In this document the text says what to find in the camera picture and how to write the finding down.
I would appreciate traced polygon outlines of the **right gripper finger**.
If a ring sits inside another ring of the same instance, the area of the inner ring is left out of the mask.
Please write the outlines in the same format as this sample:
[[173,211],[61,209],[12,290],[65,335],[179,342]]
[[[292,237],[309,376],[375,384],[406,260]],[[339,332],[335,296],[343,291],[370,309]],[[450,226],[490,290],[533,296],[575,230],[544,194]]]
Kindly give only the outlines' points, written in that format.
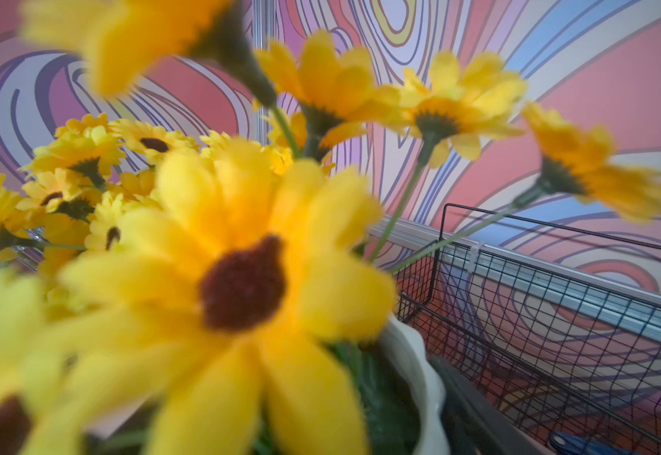
[[453,454],[545,454],[476,389],[458,369],[440,356],[429,358],[442,379],[446,399],[441,419]]

